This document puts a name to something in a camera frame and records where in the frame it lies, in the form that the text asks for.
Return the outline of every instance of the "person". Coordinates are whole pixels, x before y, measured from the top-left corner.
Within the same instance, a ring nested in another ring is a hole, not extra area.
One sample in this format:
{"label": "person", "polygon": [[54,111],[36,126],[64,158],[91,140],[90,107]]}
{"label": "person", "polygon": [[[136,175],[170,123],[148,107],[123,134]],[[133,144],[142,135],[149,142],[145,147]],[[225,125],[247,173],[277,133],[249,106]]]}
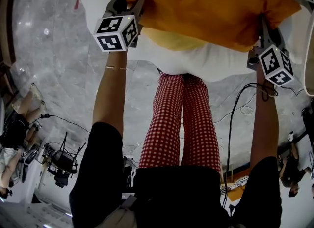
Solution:
{"label": "person", "polygon": [[[279,227],[279,123],[274,98],[263,101],[262,91],[256,91],[252,170],[243,196],[229,217],[220,204],[222,171],[207,87],[190,74],[161,73],[153,118],[134,178],[136,199],[130,198],[134,203],[128,208],[129,199],[123,208],[119,207],[123,190],[126,64],[127,52],[109,54],[96,96],[88,146],[69,196],[74,227]],[[260,66],[257,83],[265,84],[273,95],[272,85]],[[182,108],[184,151],[180,165]],[[95,179],[93,195],[86,195],[86,184]],[[120,210],[129,218],[112,220]]]}
{"label": "person", "polygon": [[25,98],[23,98],[19,108],[18,115],[11,122],[2,136],[2,147],[0,151],[0,197],[6,199],[8,195],[12,195],[12,191],[8,188],[12,187],[10,178],[15,171],[17,163],[22,154],[24,140],[31,138],[34,134],[32,130],[28,131],[30,123],[32,123],[45,108],[45,102],[41,101],[40,106],[30,111],[33,96],[38,96],[39,91],[34,83]]}
{"label": "person", "polygon": [[290,188],[289,197],[293,198],[298,194],[299,191],[298,182],[302,180],[306,172],[311,174],[312,171],[310,167],[306,167],[304,170],[301,171],[298,169],[299,152],[293,140],[290,138],[289,141],[291,143],[291,156],[289,157],[289,159],[287,159],[286,157],[282,159],[283,165],[279,172],[279,177],[283,186],[285,186],[286,188]]}

